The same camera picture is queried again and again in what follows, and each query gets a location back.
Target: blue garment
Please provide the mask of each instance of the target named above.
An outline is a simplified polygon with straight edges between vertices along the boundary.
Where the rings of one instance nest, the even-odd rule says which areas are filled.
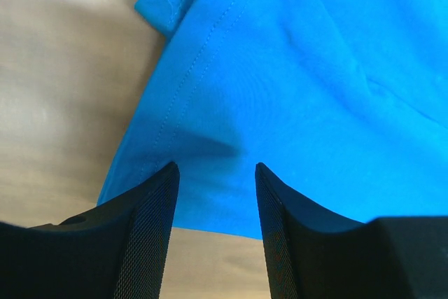
[[[99,197],[170,160],[174,225],[261,238],[254,171],[358,221],[448,214],[448,0],[139,0],[167,45]]]

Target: blue towel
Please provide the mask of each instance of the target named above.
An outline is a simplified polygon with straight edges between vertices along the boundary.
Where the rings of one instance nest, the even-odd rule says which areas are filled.
[[[448,0],[138,0],[166,37],[99,203],[170,160],[174,225],[261,238],[254,171],[358,221],[448,214]]]

